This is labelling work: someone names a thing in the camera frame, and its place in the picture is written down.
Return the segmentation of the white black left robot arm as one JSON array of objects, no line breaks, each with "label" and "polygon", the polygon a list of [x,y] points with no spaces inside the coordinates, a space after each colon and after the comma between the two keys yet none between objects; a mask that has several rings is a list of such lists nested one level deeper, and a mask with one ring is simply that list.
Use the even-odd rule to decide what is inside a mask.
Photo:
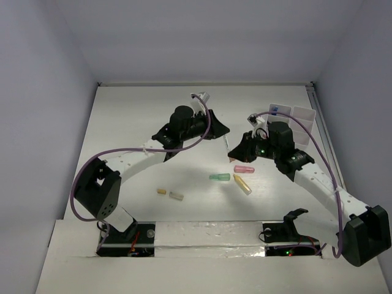
[{"label": "white black left robot arm", "polygon": [[212,109],[195,113],[188,106],[176,107],[169,122],[141,148],[102,160],[96,156],[79,172],[72,188],[79,202],[95,219],[103,222],[108,239],[128,242],[137,231],[137,221],[118,207],[121,184],[143,170],[170,160],[193,138],[214,140],[228,134]]}]

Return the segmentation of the yellow eraser block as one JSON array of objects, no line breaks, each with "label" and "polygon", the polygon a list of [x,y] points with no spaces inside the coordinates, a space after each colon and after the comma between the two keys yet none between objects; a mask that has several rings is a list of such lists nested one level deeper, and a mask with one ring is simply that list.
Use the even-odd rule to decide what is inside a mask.
[{"label": "yellow eraser block", "polygon": [[158,189],[158,190],[156,190],[156,192],[159,195],[166,195],[167,194],[167,191],[165,189]]}]

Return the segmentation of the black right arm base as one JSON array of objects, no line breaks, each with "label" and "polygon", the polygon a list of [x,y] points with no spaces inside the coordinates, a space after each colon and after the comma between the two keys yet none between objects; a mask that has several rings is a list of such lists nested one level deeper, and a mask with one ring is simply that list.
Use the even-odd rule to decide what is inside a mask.
[{"label": "black right arm base", "polygon": [[299,208],[287,213],[282,220],[265,222],[258,238],[265,244],[267,257],[322,256],[323,246],[307,235],[297,232],[294,221],[308,210]]}]

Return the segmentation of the green highlighter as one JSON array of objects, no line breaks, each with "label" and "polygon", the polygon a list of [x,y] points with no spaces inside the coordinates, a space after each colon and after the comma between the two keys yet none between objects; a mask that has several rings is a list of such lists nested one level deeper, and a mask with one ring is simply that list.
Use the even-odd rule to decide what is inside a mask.
[{"label": "green highlighter", "polygon": [[209,175],[209,179],[213,181],[229,181],[230,174],[229,173],[211,174]]}]

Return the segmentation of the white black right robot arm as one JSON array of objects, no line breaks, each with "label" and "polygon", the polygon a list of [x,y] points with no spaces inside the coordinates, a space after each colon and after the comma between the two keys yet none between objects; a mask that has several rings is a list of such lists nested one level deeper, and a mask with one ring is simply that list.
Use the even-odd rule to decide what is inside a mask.
[{"label": "white black right robot arm", "polygon": [[272,159],[276,168],[296,185],[309,192],[329,211],[331,220],[314,220],[307,209],[296,209],[284,216],[282,233],[289,240],[311,236],[333,248],[359,267],[391,247],[388,213],[381,206],[369,206],[350,195],[326,175],[315,160],[295,147],[293,132],[282,121],[268,126],[267,138],[254,131],[243,134],[228,157],[244,163],[256,158]]}]

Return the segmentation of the yellow highlighter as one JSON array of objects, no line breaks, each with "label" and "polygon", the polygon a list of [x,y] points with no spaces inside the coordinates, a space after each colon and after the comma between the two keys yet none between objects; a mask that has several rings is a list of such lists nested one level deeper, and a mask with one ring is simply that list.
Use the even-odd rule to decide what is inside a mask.
[{"label": "yellow highlighter", "polygon": [[247,185],[247,183],[240,177],[239,175],[234,174],[233,179],[237,186],[246,194],[250,195],[252,193],[252,189]]}]

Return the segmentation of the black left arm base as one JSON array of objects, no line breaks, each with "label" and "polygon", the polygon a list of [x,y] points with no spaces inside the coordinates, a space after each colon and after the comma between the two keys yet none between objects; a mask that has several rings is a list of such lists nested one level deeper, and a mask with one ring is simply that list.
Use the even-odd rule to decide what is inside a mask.
[{"label": "black left arm base", "polygon": [[137,222],[124,232],[102,225],[96,254],[100,257],[153,257],[155,255],[155,222]]}]

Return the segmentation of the white eraser block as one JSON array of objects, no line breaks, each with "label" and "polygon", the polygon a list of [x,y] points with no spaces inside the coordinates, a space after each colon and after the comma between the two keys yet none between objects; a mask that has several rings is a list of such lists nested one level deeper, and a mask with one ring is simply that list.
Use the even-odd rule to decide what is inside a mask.
[{"label": "white eraser block", "polygon": [[184,199],[183,194],[179,194],[179,193],[175,193],[175,192],[170,192],[169,197],[172,199],[178,200],[178,201],[183,201],[183,199]]}]

